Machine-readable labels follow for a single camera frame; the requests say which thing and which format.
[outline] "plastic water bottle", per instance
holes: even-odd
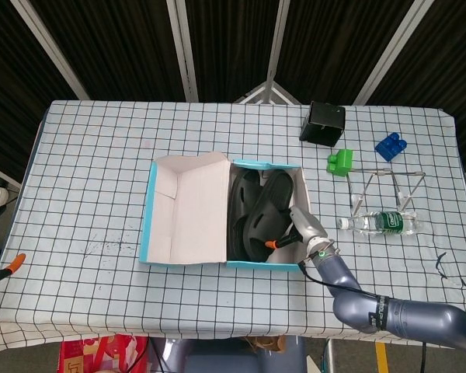
[[[366,212],[352,218],[338,218],[336,224],[339,229],[352,229],[365,235],[413,235],[419,230],[415,212]]]

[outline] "table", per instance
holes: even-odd
[[[325,171],[331,149],[298,140],[307,106],[55,101],[40,128],[0,266],[0,350],[111,333],[225,338],[282,333],[399,342],[364,335],[332,314],[332,297],[300,273],[222,264],[138,262],[151,160],[219,151],[304,167],[312,212],[367,291],[448,302],[466,310],[466,183],[454,119],[441,110],[348,106],[335,149],[354,166],[385,167],[374,145],[408,142],[396,172],[426,173],[413,199],[424,233],[363,237],[336,230],[350,216],[344,178]],[[362,190],[364,175],[353,173]],[[415,180],[403,176],[407,190]],[[366,208],[395,206],[391,179],[375,180]]]

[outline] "black box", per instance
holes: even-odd
[[[299,138],[301,141],[333,147],[343,130],[345,130],[344,107],[312,101]]]

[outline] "bottle cap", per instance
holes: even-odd
[[[347,218],[338,218],[336,219],[336,224],[339,229],[349,229],[349,219]]]

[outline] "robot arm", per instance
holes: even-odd
[[[452,305],[359,292],[359,283],[318,219],[298,207],[290,209],[290,216],[302,242],[308,245],[308,256],[335,298],[333,312],[338,320],[362,333],[387,330],[401,338],[466,350],[466,312]]]

